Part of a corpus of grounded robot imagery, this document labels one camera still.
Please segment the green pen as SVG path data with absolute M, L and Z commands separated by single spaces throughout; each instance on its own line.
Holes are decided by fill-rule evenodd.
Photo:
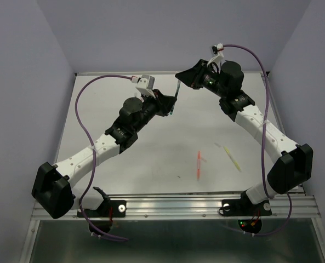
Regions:
M 176 93 L 175 93 L 175 103 L 174 103 L 174 105 L 172 106 L 172 108 L 171 108 L 171 111 L 170 111 L 170 115 L 172 115 L 173 114 L 173 112 L 174 112 L 174 107 L 175 107 L 175 104 L 176 104 L 176 101 L 178 100 L 178 93 L 179 93 L 179 90 L 176 90 Z

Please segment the yellow pen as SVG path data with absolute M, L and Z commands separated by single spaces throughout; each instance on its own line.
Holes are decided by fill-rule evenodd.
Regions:
M 236 160 L 234 159 L 233 155 L 230 153 L 229 149 L 224 146 L 223 147 L 227 156 L 229 157 L 229 159 L 231 160 L 231 162 L 234 164 L 234 166 L 236 167 L 236 169 L 239 171 L 239 172 L 242 172 L 241 170 L 241 167 L 239 166 L 239 164 L 236 162 Z

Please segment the orange pen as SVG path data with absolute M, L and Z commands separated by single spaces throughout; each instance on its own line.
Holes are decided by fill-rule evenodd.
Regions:
M 201 152 L 198 151 L 197 155 L 197 180 L 200 180 L 201 176 Z

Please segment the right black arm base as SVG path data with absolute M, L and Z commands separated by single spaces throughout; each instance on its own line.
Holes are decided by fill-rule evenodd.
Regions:
M 245 191 L 241 193 L 238 199 L 223 199 L 218 213 L 225 217 L 239 217 L 238 225 L 240 230 L 253 235 L 259 234 L 262 228 L 261 217 L 272 215 L 268 199 L 253 204 Z

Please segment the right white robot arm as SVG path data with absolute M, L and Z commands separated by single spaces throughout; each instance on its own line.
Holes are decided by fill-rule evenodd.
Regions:
M 222 111 L 246 130 L 273 162 L 264 182 L 247 189 L 239 200 L 242 212 L 251 214 L 262 201 L 285 194 L 311 178 L 313 149 L 286 137 L 265 120 L 255 101 L 242 90 L 244 73 L 238 63 L 227 61 L 217 73 L 205 60 L 199 60 L 195 66 L 175 76 L 187 87 L 206 88 L 219 96 Z

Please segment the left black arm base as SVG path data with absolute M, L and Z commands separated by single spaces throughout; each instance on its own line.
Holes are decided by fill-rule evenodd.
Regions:
M 109 234 L 114 218 L 125 218 L 127 201 L 113 200 L 99 187 L 93 187 L 89 195 L 83 198 L 83 207 L 77 209 L 77 216 L 83 218 L 89 227 L 91 236 L 115 242 L 125 242 L 124 237 Z

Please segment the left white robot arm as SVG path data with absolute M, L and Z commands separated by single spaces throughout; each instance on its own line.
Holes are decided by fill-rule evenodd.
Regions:
M 176 97 L 163 95 L 158 89 L 152 92 L 152 96 L 128 98 L 112 126 L 91 145 L 64 161 L 46 162 L 38 168 L 31 194 L 53 219 L 79 208 L 97 216 L 108 212 L 110 199 L 103 190 L 91 187 L 92 196 L 82 198 L 75 185 L 101 163 L 131 147 L 138 139 L 138 132 L 154 116 L 169 115 Z

